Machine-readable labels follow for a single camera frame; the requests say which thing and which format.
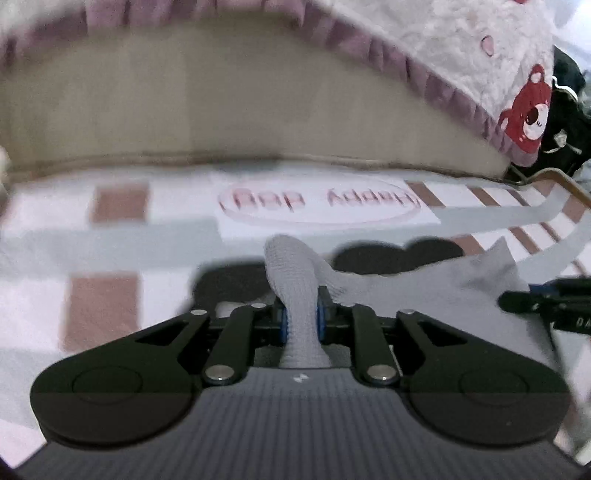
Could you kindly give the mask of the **grey waffle knit shirt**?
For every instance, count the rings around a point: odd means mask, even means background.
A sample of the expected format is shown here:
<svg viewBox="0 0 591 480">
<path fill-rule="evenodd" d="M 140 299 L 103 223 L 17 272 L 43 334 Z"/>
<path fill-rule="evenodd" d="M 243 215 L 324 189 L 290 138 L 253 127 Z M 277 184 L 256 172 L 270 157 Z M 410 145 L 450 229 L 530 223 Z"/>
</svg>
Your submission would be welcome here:
<svg viewBox="0 0 591 480">
<path fill-rule="evenodd" d="M 266 242 L 264 264 L 271 289 L 287 307 L 283 368 L 332 367 L 315 319 L 322 286 L 335 302 L 366 305 L 383 317 L 415 310 L 554 370 L 561 368 L 549 334 L 535 318 L 498 306 L 502 293 L 527 288 L 505 240 L 482 254 L 381 276 L 339 272 L 303 241 L 283 235 Z"/>
</svg>

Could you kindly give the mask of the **quilted bear pattern bedspread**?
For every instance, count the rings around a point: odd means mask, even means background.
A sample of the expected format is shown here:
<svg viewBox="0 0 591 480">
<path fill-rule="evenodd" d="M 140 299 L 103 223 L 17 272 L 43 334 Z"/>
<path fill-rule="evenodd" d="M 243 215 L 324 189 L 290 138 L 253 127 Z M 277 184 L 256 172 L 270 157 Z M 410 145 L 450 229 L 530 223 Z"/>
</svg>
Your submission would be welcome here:
<svg viewBox="0 0 591 480">
<path fill-rule="evenodd" d="M 515 164 L 537 159 L 553 74 L 541 1 L 5 1 L 1 64 L 95 32 L 226 12 L 283 15 L 311 41 L 400 77 Z"/>
</svg>

